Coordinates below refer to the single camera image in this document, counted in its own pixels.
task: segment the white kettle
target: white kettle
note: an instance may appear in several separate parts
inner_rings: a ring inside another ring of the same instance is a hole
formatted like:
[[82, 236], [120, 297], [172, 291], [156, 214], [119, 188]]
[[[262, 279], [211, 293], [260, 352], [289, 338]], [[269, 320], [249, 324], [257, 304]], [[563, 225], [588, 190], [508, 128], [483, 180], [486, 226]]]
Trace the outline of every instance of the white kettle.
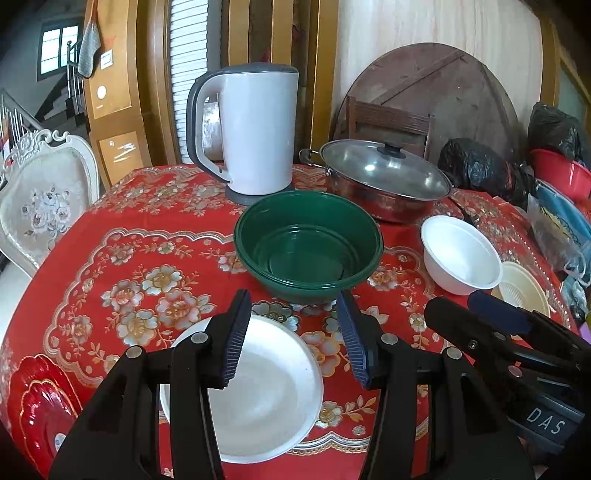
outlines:
[[[193, 163], [247, 196], [291, 184], [298, 71], [288, 65], [248, 63], [200, 76], [187, 99], [187, 151]], [[203, 108], [218, 95], [225, 169], [203, 151]]]

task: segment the pot lid knob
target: pot lid knob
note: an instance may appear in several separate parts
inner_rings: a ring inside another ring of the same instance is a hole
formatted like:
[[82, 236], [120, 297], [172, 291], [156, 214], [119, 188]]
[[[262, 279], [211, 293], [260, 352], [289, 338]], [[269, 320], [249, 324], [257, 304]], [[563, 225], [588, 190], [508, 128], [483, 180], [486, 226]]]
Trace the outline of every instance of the pot lid knob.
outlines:
[[402, 145], [394, 145], [388, 142], [384, 142], [383, 147], [377, 148], [378, 152], [382, 155], [387, 155], [394, 158], [406, 158], [404, 152], [402, 152]]

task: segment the red tablecloth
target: red tablecloth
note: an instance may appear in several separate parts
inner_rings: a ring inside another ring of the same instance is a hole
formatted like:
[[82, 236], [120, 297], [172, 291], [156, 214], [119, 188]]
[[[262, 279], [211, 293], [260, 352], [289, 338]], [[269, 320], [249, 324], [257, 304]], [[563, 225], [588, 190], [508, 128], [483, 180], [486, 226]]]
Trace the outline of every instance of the red tablecloth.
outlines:
[[[294, 183], [323, 190], [324, 172], [296, 166]], [[503, 260], [520, 263], [536, 277], [553, 318], [575, 329], [558, 282], [526, 240], [527, 225], [515, 209], [482, 193], [456, 191], [453, 197], [477, 217]], [[227, 477], [358, 477], [378, 393], [364, 391], [353, 377], [334, 304], [272, 299], [245, 271], [232, 244], [242, 212], [226, 200], [221, 184], [197, 168], [146, 168], [123, 179], [57, 244], [23, 297], [0, 351], [0, 415], [42, 473], [59, 434], [67, 433], [129, 345], [166, 348], [192, 323], [224, 311], [236, 289], [247, 288], [254, 312], [284, 323], [314, 352], [324, 377], [324, 404], [316, 426], [291, 452], [255, 465], [225, 464]], [[460, 216], [447, 200], [432, 215], [442, 213]], [[380, 225], [382, 262], [353, 293], [386, 331], [414, 348], [440, 352], [448, 343], [427, 328], [423, 310], [429, 299], [448, 294], [424, 269], [420, 223]], [[419, 386], [416, 472], [425, 459], [426, 395]], [[169, 429], [160, 418], [161, 464], [170, 474]]]

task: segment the cooking pot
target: cooking pot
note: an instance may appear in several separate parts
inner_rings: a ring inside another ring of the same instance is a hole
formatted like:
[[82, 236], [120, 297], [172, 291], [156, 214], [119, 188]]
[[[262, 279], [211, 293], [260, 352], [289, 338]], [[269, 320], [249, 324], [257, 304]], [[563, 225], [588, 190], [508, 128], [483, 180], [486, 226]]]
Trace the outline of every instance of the cooking pot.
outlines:
[[[312, 153], [325, 165], [312, 161]], [[387, 222], [413, 223], [452, 192], [441, 170], [398, 145], [335, 140], [318, 152], [304, 148], [300, 161], [324, 169], [330, 192]]]

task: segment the red bowl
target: red bowl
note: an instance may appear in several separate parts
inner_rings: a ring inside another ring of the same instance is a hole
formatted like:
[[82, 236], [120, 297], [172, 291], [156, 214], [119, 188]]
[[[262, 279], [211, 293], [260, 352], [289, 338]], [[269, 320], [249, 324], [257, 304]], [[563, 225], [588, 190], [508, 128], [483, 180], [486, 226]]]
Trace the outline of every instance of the red bowl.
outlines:
[[559, 153], [537, 148], [531, 151], [535, 177], [547, 181], [573, 201], [591, 193], [591, 172]]

